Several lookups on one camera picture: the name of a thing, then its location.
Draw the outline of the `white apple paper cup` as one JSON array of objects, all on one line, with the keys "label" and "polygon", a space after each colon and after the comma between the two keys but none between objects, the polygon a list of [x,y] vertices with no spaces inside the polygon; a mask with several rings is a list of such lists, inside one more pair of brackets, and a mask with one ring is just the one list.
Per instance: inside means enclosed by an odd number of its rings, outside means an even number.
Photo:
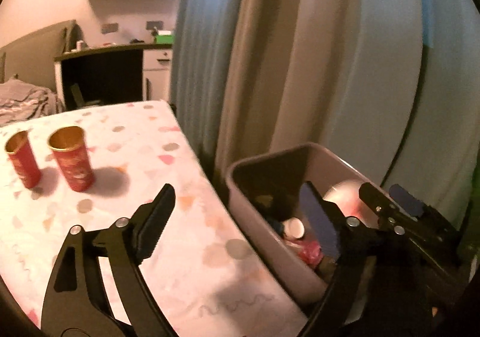
[{"label": "white apple paper cup", "polygon": [[344,180],[333,185],[323,196],[323,199],[333,202],[348,216],[360,218],[363,201],[359,197],[359,189],[362,182],[358,180]]},{"label": "white apple paper cup", "polygon": [[282,236],[286,240],[301,240],[305,235],[305,227],[303,222],[296,217],[287,219],[282,222],[283,233]]}]

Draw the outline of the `pink plastic bag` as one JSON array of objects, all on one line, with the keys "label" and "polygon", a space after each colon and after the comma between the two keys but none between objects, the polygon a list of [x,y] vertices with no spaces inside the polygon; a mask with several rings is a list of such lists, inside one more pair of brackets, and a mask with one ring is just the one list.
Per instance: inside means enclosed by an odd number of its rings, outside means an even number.
[{"label": "pink plastic bag", "polygon": [[293,243],[295,253],[311,269],[315,269],[322,261],[324,254],[316,240],[301,240]]}]

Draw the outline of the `red gold cup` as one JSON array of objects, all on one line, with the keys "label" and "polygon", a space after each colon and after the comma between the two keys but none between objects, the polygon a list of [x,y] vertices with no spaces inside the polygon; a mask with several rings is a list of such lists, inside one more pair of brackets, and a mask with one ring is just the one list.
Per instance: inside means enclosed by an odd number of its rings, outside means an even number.
[{"label": "red gold cup", "polygon": [[84,130],[79,126],[62,127],[49,136],[47,143],[69,188],[75,192],[88,190],[95,175]]},{"label": "red gold cup", "polygon": [[28,132],[12,135],[5,143],[5,151],[24,187],[35,188],[41,180],[41,171],[33,155]]}]

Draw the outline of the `brown plastic trash bin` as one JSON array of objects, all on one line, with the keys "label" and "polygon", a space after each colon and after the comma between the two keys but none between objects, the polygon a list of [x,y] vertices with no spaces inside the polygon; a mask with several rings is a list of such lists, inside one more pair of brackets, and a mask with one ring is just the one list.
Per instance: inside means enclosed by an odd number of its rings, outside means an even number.
[{"label": "brown plastic trash bin", "polygon": [[293,301],[306,309],[317,303],[326,283],[291,250],[268,220],[300,217],[299,190],[311,182],[321,195],[337,183],[373,182],[325,147],[308,142],[233,163],[225,182],[228,210],[264,264]]}]

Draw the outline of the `patterned pink tablecloth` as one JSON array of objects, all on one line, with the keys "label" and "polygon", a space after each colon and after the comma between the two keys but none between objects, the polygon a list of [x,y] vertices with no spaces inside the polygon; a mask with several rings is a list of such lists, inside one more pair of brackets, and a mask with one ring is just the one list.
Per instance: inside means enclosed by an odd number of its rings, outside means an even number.
[{"label": "patterned pink tablecloth", "polygon": [[[49,136],[85,130],[95,184],[74,192]],[[142,274],[180,336],[296,336],[306,318],[254,253],[203,174],[165,102],[74,110],[1,129],[27,131],[42,180],[26,189],[1,156],[1,277],[21,313],[39,327],[52,266],[69,229],[109,227],[176,188],[168,226]]]}]

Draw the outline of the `blue and beige curtains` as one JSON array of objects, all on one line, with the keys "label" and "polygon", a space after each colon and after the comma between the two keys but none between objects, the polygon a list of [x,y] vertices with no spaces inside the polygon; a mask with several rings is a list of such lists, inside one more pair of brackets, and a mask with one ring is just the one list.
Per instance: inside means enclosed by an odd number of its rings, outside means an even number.
[{"label": "blue and beige curtains", "polygon": [[181,0],[171,98],[222,200],[312,141],[453,225],[479,185],[479,0]]}]

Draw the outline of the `bed with grey bedding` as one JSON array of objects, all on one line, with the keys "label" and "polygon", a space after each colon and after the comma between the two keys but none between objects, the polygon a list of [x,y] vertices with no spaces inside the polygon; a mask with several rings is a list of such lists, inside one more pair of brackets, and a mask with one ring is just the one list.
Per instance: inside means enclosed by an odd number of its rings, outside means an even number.
[{"label": "bed with grey bedding", "polygon": [[5,127],[22,121],[63,113],[57,93],[46,87],[10,78],[1,84],[0,124]]}]

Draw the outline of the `dark desk with white drawers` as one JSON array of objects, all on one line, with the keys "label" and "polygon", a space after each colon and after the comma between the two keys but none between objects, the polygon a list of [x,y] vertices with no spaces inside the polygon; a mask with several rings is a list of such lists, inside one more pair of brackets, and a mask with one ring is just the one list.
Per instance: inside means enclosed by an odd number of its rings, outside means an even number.
[{"label": "dark desk with white drawers", "polygon": [[67,110],[92,104],[168,101],[173,47],[135,43],[66,52],[55,58],[55,84]]}]

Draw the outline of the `padded brown headboard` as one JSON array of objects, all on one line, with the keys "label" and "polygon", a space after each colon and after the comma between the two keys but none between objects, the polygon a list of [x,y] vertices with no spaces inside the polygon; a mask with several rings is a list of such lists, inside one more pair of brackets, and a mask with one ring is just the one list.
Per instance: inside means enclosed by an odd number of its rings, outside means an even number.
[{"label": "padded brown headboard", "polygon": [[13,76],[56,92],[55,58],[76,46],[80,31],[74,19],[52,24],[1,48],[1,83]]}]

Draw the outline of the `green box on desk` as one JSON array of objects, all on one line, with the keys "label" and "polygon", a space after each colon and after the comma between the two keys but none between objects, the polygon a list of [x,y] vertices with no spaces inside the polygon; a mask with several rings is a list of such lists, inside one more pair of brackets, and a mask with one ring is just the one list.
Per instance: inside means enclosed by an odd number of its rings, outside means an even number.
[{"label": "green box on desk", "polygon": [[172,31],[159,31],[154,35],[154,43],[159,45],[172,45],[174,34]]}]

